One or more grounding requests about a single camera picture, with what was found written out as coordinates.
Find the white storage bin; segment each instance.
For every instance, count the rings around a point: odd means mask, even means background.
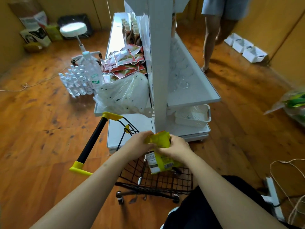
[[[233,46],[234,42],[240,39],[242,39],[242,37],[240,37],[238,34],[232,33],[224,40],[224,42],[226,42],[229,46]]]
[[[252,46],[254,46],[254,44],[246,39],[236,40],[233,43],[233,49],[241,54],[244,52],[245,48],[251,48]]]
[[[261,62],[267,56],[267,53],[258,47],[246,48],[242,54],[249,62]]]
[[[207,104],[185,107],[175,112],[175,123],[203,128],[211,121],[211,109]]]

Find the yellow snack bag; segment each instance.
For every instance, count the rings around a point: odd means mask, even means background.
[[[170,134],[166,131],[158,132],[148,136],[144,140],[144,143],[155,143],[159,148],[168,148],[170,147]],[[171,170],[173,167],[182,166],[180,162],[174,161],[173,159],[154,151],[147,152],[146,159],[152,174]]]

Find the wooden floor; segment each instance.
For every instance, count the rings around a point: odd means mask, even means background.
[[[178,28],[195,60],[202,65],[203,28]],[[105,54],[108,32],[82,40],[86,49]],[[70,64],[80,53],[76,41],[52,44],[19,62],[0,79],[0,89],[36,84]],[[283,111],[270,109],[287,90],[267,67],[253,65],[226,44],[215,47],[207,76],[222,97],[211,104],[211,134],[191,147],[222,175],[238,175],[255,188],[270,175],[270,163],[305,158],[305,134]],[[22,92],[0,92],[0,201],[5,229],[29,228],[86,177],[70,166],[95,129],[90,96],[71,99],[58,77]],[[93,172],[108,158],[103,131],[85,164]],[[300,168],[305,162],[296,162]],[[290,165],[274,165],[274,175],[288,195],[305,194],[303,177]],[[159,228],[176,206],[149,196],[118,205],[114,187],[93,228]],[[287,217],[292,207],[283,205]]]

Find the shorts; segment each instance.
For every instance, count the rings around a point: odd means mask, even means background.
[[[202,14],[239,20],[246,16],[250,0],[203,0]]]

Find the black pants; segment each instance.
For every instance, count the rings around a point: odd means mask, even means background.
[[[223,176],[228,182],[254,200],[265,209],[266,214],[271,214],[270,206],[263,197],[248,183],[237,176]],[[298,228],[283,223],[288,228]],[[197,186],[181,203],[181,206],[167,217],[163,229],[218,229],[222,228],[214,215],[208,201],[201,189]]]

